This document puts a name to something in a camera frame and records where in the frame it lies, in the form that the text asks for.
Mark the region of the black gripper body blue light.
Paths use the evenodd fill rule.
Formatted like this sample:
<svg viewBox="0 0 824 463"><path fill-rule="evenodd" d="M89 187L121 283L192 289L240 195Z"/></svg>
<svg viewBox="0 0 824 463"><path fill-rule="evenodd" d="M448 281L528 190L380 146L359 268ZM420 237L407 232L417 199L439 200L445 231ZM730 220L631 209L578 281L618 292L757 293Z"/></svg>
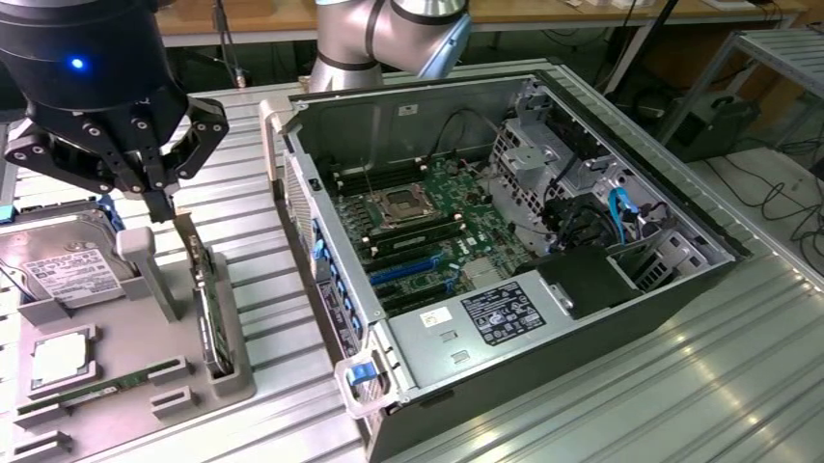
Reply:
<svg viewBox="0 0 824 463"><path fill-rule="evenodd" d="M162 1L5 1L1 63L26 100L29 133L6 147L22 162L54 140L156 159L186 101L165 60Z"/></svg>

